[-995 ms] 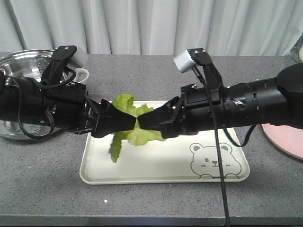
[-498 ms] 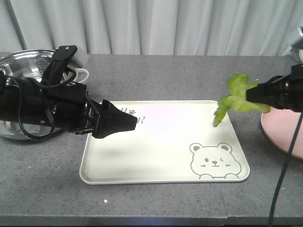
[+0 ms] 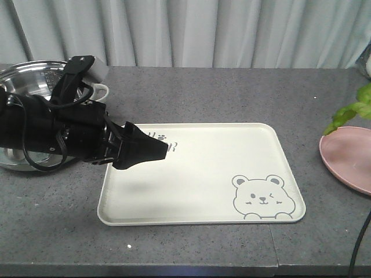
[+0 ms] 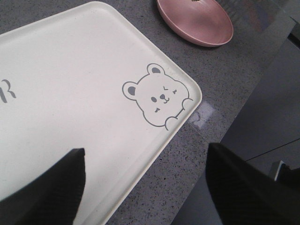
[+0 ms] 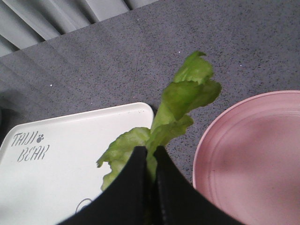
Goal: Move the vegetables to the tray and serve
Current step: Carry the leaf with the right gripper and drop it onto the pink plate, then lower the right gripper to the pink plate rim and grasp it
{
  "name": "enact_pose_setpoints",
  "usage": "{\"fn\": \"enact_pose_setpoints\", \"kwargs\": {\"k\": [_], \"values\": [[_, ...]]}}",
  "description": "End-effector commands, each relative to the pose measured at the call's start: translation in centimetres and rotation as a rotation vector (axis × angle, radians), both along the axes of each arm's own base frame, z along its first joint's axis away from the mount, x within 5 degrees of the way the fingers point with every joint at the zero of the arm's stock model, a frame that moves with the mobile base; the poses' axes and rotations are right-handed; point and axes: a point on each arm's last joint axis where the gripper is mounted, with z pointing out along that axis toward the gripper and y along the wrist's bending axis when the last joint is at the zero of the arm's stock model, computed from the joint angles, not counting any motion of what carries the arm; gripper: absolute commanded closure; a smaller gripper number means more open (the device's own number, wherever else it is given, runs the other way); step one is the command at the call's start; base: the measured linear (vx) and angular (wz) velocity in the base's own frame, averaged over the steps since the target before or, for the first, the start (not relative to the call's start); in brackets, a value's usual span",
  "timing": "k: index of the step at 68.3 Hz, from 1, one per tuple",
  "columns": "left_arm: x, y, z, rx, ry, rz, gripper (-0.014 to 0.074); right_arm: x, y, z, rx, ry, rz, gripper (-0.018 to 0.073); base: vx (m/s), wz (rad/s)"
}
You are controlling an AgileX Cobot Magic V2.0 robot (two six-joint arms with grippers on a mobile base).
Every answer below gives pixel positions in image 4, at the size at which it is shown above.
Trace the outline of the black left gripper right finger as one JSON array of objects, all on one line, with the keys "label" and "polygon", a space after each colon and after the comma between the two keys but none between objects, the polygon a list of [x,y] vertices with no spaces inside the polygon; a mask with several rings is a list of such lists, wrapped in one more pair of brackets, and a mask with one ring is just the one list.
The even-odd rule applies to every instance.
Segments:
[{"label": "black left gripper right finger", "polygon": [[208,147],[208,189],[224,225],[298,225],[300,170],[286,165],[277,179],[219,143]]}]

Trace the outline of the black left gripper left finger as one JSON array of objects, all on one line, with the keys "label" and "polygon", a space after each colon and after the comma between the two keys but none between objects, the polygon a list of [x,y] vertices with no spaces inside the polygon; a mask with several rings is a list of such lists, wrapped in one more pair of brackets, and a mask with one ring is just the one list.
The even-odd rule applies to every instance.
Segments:
[{"label": "black left gripper left finger", "polygon": [[71,225],[85,187],[85,150],[73,149],[0,202],[2,225]]}]

